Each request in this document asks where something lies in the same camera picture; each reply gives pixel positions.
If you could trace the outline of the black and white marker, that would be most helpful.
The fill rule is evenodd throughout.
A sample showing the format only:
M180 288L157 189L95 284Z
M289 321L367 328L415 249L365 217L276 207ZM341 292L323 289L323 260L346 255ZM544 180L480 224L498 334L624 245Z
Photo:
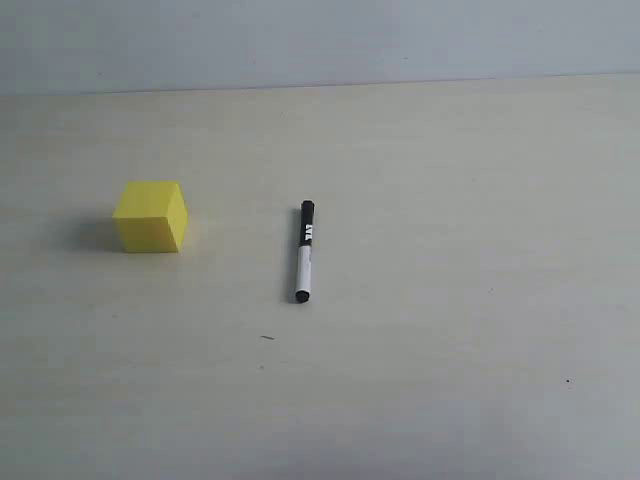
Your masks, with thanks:
M295 300L305 303L311 296L311 254L314 228L315 204L312 200L304 200L300 208L300 234L295 286Z

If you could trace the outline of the yellow cube block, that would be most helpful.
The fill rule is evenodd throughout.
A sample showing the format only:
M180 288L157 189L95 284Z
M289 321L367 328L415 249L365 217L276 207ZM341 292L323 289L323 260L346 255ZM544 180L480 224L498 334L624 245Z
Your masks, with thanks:
M127 253L177 253L188 210L178 182L129 182L112 214Z

